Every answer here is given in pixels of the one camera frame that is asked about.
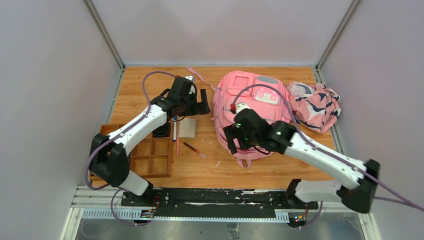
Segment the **pink student backpack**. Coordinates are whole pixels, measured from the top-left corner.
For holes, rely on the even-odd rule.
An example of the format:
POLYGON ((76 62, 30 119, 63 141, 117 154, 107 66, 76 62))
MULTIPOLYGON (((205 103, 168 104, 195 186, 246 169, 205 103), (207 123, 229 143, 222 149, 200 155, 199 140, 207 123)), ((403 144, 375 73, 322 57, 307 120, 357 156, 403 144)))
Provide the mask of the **pink student backpack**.
POLYGON ((290 93, 284 84, 273 77, 246 71, 231 71, 219 82, 213 95, 213 117, 217 140, 231 153, 224 128, 235 123, 236 114, 242 110, 255 111, 267 123, 291 122, 290 93))

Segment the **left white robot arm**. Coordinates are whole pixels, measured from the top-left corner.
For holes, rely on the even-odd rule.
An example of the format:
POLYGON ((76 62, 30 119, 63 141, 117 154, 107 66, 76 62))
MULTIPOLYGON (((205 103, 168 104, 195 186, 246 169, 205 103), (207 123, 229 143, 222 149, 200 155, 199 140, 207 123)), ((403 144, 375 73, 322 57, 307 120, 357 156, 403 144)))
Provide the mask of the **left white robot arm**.
POLYGON ((146 109, 123 127, 108 135, 98 133, 91 142, 86 171, 101 178, 108 186, 134 194, 140 206, 153 201, 153 185, 130 169, 129 154, 157 128, 176 116, 207 115, 211 112, 206 90, 176 76, 171 88, 148 101, 146 109))

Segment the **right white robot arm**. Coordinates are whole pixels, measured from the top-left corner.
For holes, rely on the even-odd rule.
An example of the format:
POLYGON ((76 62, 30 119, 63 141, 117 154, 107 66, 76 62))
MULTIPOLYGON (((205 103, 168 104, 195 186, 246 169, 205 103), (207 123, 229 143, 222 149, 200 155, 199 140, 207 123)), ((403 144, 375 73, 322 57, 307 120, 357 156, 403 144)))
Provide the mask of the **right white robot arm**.
POLYGON ((262 148, 266 153, 301 160, 334 178, 293 179, 285 190, 285 201, 290 208, 298 209, 310 202, 333 202, 357 213, 370 212, 380 171, 377 161, 349 158, 312 140, 294 125, 281 120, 268 123, 249 108, 237 111, 234 123, 223 131, 232 154, 262 148))

